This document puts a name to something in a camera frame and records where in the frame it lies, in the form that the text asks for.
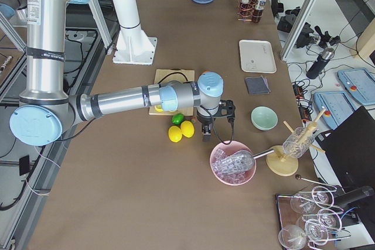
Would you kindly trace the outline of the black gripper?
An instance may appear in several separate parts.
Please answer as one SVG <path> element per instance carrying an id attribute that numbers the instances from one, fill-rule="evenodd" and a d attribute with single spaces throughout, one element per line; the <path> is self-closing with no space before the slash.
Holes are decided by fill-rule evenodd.
<path id="1" fill-rule="evenodd" d="M 212 136 L 211 132 L 214 126 L 214 118 L 211 116 L 202 115 L 200 112 L 197 112 L 197 120 L 201 123 L 202 141 L 210 141 Z"/>

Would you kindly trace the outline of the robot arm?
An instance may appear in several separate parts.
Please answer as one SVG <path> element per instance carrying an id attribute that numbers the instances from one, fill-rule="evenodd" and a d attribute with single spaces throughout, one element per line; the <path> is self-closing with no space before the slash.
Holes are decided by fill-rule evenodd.
<path id="1" fill-rule="evenodd" d="M 224 106 L 223 79 L 214 72 L 186 83 L 172 81 L 112 93 L 67 95 L 63 89 L 64 36 L 70 1 L 89 0 L 28 0 L 26 88 L 9 120 L 17 139 L 44 146 L 89 119 L 156 105 L 164 111 L 195 107 L 203 127 L 210 127 Z"/>

